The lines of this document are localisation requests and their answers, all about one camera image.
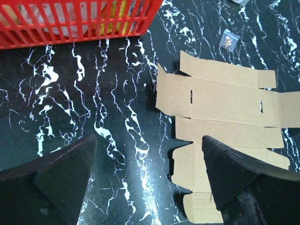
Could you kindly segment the brown cardboard box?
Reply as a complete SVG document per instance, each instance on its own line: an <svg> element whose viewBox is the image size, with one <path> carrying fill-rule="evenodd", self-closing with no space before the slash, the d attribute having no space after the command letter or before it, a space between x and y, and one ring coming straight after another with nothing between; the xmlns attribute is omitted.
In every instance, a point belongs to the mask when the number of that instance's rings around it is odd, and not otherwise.
<svg viewBox="0 0 300 225"><path fill-rule="evenodd" d="M221 223L203 159L202 137L287 169L281 130L300 126L299 92L275 91L276 73L180 52L180 75L159 66L156 108L175 118L176 138L189 145L172 153L174 184L190 190L183 207L192 223Z"/></svg>

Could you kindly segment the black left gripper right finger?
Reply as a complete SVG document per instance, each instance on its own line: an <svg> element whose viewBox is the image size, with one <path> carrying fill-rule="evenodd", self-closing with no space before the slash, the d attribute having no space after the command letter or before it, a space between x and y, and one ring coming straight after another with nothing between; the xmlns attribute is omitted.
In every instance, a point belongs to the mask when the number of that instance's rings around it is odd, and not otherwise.
<svg viewBox="0 0 300 225"><path fill-rule="evenodd" d="M202 138L209 183L225 225L298 225L300 175Z"/></svg>

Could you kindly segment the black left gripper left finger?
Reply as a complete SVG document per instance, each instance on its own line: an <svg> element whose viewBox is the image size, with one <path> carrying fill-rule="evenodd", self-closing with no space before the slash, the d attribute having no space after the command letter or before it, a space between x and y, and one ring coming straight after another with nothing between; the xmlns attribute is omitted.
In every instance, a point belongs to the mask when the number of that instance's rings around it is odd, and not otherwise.
<svg viewBox="0 0 300 225"><path fill-rule="evenodd" d="M88 135L0 173L2 225L75 225L97 151Z"/></svg>

